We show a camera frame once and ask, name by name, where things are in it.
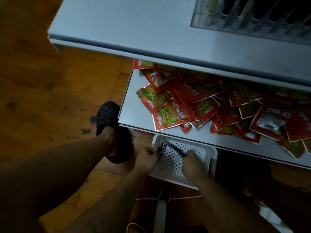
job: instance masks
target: hand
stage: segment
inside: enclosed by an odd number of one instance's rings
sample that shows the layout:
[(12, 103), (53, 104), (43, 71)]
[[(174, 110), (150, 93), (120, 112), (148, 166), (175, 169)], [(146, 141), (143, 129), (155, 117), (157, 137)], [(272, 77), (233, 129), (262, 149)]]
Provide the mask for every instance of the hand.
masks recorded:
[(145, 147), (143, 148), (138, 156), (134, 165), (135, 171), (141, 175), (149, 175), (153, 169), (157, 166), (159, 154), (155, 153), (153, 149)]
[(186, 157), (182, 157), (181, 171), (188, 180), (195, 183), (197, 178), (208, 176), (205, 166), (192, 150), (188, 150), (186, 155)]

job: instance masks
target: black slipper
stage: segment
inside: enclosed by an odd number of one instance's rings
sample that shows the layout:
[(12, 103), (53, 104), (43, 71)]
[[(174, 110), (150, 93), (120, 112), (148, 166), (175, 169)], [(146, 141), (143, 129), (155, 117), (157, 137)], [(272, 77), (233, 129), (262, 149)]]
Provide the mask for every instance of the black slipper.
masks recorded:
[(133, 155), (134, 150), (130, 131), (118, 124), (119, 111), (120, 107), (115, 102), (108, 101), (99, 108), (96, 116), (96, 136), (101, 134), (107, 126), (115, 130), (118, 137), (118, 152), (115, 156), (106, 156), (106, 158), (110, 162), (118, 164), (128, 160)]

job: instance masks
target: white countertop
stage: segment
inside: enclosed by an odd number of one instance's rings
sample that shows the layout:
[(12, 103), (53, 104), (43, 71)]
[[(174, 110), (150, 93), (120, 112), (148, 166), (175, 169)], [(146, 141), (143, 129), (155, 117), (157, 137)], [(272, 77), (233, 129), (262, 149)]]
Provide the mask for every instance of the white countertop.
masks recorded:
[[(147, 84), (148, 81), (145, 76), (142, 75), (139, 70), (134, 70), (124, 98), (119, 116), (119, 123), (155, 133), (152, 115), (136, 94), (136, 91), (139, 88), (142, 88)], [(192, 128), (187, 135), (185, 135), (179, 127), (161, 130), (157, 133), (205, 143), (216, 148), (252, 154), (270, 160), (311, 168), (311, 154), (305, 153), (299, 160), (296, 160), (285, 149), (277, 144), (276, 141), (270, 138), (263, 136), (260, 145), (257, 145), (239, 139), (236, 136), (211, 134), (209, 130), (210, 123), (208, 122), (208, 124), (204, 125), (199, 130)]]
[(310, 46), (191, 28), (195, 1), (64, 0), (49, 38), (53, 43), (171, 61), (196, 70), (311, 86)]

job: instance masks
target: wooden floor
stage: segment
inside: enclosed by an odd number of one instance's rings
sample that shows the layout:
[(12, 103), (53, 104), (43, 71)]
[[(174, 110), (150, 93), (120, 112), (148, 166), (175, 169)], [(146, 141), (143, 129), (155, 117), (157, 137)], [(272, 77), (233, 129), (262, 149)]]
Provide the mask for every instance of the wooden floor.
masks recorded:
[[(49, 43), (47, 29), (61, 2), (0, 0), (0, 161), (94, 137), (92, 117), (98, 107), (108, 100), (118, 104), (122, 101), (132, 59), (74, 48), (65, 48), (58, 54)], [(134, 130), (132, 134), (136, 152), (151, 145), (152, 134)], [(60, 232), (115, 186), (121, 177), (106, 171), (124, 175), (131, 165), (114, 166), (103, 159), (79, 191), (41, 217), (47, 231)], [(270, 166), (278, 180), (311, 189), (309, 170), (274, 162)], [(157, 196), (160, 184), (153, 179), (149, 182)], [(176, 197), (181, 192), (185, 196), (197, 194), (174, 188)], [(144, 194), (142, 190), (141, 197), (152, 197)], [(199, 200), (172, 203), (168, 209), (172, 222), (169, 229), (176, 229), (174, 224), (179, 223), (180, 215), (187, 216), (187, 209), (197, 211), (201, 205)], [(180, 208), (185, 210), (177, 214), (176, 209)], [(138, 221), (138, 213), (154, 211), (155, 203), (137, 204), (135, 209), (132, 219)], [(184, 231), (199, 224), (195, 216), (188, 213)], [(153, 228), (145, 227), (149, 232)]]

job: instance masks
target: perforated basket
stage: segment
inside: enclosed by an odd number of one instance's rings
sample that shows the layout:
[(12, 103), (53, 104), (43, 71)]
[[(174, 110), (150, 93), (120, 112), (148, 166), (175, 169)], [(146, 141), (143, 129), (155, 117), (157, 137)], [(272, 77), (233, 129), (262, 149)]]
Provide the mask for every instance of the perforated basket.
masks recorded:
[[(152, 147), (155, 151), (157, 151), (158, 147), (161, 146), (163, 140), (166, 140), (180, 148), (184, 153), (186, 153), (189, 149), (193, 150), (202, 163), (205, 164), (208, 173), (214, 177), (217, 162), (216, 148), (162, 135), (155, 135), (152, 141)], [(163, 156), (159, 158), (158, 165), (150, 176), (178, 185), (198, 189), (193, 183), (185, 178), (181, 171), (182, 166), (183, 161), (181, 160), (181, 157), (172, 148), (166, 146), (163, 151)]]

